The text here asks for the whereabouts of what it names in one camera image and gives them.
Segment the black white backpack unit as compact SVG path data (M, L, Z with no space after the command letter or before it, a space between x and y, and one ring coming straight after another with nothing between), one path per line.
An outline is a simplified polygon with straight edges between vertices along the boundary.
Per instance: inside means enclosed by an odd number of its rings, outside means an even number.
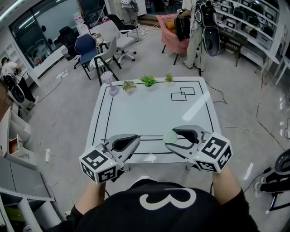
M10 75L6 75L3 77L3 81L8 87L8 90L11 92L13 98L18 102L18 103L23 103L25 100L24 93L22 89L14 82L12 77Z
M290 174L290 149L283 152L275 162L274 170L279 175Z
M217 56L220 48L220 37L217 12L211 0L198 0L194 16L202 27L203 46L206 53L211 57Z

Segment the white low cabinet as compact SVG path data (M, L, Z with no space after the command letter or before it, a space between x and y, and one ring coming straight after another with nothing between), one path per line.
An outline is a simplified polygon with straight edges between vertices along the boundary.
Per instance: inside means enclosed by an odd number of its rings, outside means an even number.
M57 63L60 59L64 58L63 50L67 51L66 46L61 46L52 54L50 54L41 64L34 67L29 73L33 80L38 79L45 71L47 71L51 66Z

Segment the row of black cases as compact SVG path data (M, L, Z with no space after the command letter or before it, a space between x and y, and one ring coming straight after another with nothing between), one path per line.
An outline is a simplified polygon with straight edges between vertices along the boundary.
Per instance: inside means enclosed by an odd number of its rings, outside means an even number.
M274 39L279 9L266 0L218 0L220 14Z

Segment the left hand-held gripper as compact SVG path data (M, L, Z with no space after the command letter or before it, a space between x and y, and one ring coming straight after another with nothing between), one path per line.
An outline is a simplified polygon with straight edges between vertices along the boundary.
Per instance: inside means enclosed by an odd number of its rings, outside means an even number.
M107 181L115 182L125 170L113 158L108 150L117 153L121 162L125 162L136 151L140 141L137 134L121 134L110 137L105 143L89 147L80 157L80 166L83 173L97 185Z

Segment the grey chair black legs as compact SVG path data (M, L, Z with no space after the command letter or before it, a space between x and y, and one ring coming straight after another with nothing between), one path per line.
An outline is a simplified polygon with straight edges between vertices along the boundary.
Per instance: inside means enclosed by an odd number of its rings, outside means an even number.
M119 81L115 73L112 71L112 69L109 66L109 62L113 60L119 69L122 69L120 63L117 61L115 54L116 54L116 37L112 41L109 42L109 48L101 52L100 54L94 56L92 60L90 61L90 67L94 67L97 71L97 77L100 83L100 86L102 85L102 80L101 80L101 74L100 71L102 70L102 73L104 74L105 71L110 71L115 78L116 81Z

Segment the leafy green potted plant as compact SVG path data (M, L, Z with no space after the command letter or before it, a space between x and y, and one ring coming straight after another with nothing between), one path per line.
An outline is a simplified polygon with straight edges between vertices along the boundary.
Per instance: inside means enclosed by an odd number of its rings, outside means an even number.
M140 80L146 87L151 87L156 84L156 79L152 75L150 76L144 75Z

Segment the white cubby shelf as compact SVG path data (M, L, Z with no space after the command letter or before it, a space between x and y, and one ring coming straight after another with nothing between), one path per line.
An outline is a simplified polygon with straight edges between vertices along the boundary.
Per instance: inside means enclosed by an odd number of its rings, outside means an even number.
M18 156L9 154L9 141L16 138L17 135L22 140L21 153ZM17 163L29 169L37 169L37 155L25 147L31 136L31 127L11 108L8 108L0 121L0 157Z

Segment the black bag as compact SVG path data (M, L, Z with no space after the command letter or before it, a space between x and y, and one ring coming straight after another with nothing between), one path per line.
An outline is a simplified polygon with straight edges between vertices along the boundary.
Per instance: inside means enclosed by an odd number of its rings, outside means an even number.
M190 17L174 19L175 32L179 41L190 38Z

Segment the black stool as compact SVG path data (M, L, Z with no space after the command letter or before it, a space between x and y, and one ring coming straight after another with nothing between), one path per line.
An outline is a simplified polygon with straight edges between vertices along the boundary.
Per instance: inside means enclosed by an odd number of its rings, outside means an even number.
M241 55L241 48L247 42L246 38L244 36L234 36L234 34L228 34L222 31L220 41L222 50L234 54L235 67L237 67Z

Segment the white bookshelf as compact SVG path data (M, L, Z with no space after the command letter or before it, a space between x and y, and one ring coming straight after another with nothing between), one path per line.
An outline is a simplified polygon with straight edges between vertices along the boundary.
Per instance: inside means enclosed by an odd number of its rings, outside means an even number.
M21 67L21 76L27 79L29 77L29 74L27 72L27 67L24 59L21 57L20 53L16 50L13 43L10 43L8 46L6 46L3 50L1 50L0 53L0 64L2 58L6 57L9 61L14 62L18 64Z

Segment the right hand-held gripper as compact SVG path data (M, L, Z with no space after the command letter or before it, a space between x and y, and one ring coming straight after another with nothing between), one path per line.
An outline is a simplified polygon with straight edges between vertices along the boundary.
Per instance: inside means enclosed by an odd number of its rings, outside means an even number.
M200 146L205 130L197 125L184 125L172 129L177 135L183 136L192 144L188 147L173 143L165 143L168 150L176 155L194 160L201 170L221 173L232 156L232 146L229 139L213 132Z

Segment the person's right forearm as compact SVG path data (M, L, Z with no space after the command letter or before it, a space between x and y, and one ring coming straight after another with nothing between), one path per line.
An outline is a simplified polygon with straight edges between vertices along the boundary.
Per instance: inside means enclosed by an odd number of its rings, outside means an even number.
M227 203L240 193L241 186L228 165L220 173L213 173L213 191L220 204Z

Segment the blue chair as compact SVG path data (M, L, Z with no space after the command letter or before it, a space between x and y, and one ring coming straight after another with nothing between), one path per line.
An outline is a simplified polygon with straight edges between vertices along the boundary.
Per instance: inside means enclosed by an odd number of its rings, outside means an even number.
M98 55L97 42L90 34L84 34L76 39L75 51L79 53L79 64L82 66L87 77L90 80L88 74L89 68L87 63Z

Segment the white office chair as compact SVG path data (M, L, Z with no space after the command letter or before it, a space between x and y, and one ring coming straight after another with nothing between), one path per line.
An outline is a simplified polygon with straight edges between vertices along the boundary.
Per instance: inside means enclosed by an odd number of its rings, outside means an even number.
M136 54L136 51L127 50L133 43L136 42L136 39L131 37L130 34L132 30L119 30L118 27L112 20L109 20L105 23L102 23L97 26L97 31L101 35L103 42L100 43L101 52L103 52L102 47L107 43L111 43L111 41L116 38L116 52L121 52L117 63L119 69L121 69L121 60L124 57L129 57L133 62L135 58L131 55L131 53Z

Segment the white display stand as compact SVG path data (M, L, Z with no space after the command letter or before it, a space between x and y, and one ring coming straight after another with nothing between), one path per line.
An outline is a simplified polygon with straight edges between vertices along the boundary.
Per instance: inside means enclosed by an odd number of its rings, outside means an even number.
M85 35L85 34L90 34L90 31L85 24L84 19L82 18L82 15L80 12L76 12L73 14L74 22L76 24L77 31L79 32L79 35Z

